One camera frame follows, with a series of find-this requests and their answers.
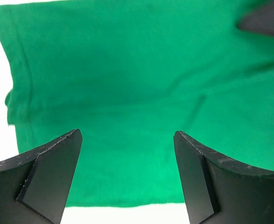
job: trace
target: white background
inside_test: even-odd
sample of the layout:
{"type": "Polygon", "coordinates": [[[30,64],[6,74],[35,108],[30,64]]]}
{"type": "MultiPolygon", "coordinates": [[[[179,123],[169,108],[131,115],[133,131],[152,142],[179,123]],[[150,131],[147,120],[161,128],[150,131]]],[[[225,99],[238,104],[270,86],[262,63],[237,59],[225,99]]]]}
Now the white background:
{"type": "MultiPolygon", "coordinates": [[[[19,4],[47,0],[0,0],[19,4]]],[[[7,125],[6,94],[12,89],[9,63],[0,43],[0,161],[18,154],[13,126],[7,125]]],[[[136,208],[66,208],[62,224],[188,224],[184,204],[147,205],[136,208]]]]}

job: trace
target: dark blurred object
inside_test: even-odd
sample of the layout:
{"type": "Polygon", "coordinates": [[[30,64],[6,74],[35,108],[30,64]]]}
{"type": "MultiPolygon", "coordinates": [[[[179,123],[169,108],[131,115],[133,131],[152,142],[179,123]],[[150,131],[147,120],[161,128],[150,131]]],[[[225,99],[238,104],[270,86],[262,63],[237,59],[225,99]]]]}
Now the dark blurred object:
{"type": "Polygon", "coordinates": [[[59,224],[82,145],[79,130],[0,162],[0,224],[59,224]]]}
{"type": "Polygon", "coordinates": [[[274,2],[246,16],[239,28],[245,31],[274,36],[274,2]]]}
{"type": "Polygon", "coordinates": [[[274,224],[274,171],[236,161],[183,132],[176,132],[174,145],[190,224],[274,224]]]}

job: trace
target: green cloth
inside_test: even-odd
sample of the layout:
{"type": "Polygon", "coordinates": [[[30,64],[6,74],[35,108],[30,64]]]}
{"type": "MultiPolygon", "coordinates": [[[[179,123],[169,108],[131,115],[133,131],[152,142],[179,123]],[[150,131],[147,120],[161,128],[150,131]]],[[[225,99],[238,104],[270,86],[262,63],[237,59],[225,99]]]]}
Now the green cloth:
{"type": "Polygon", "coordinates": [[[67,206],[184,202],[177,130],[274,170],[274,38],[235,26],[262,2],[0,6],[20,153],[81,129],[67,206]]]}

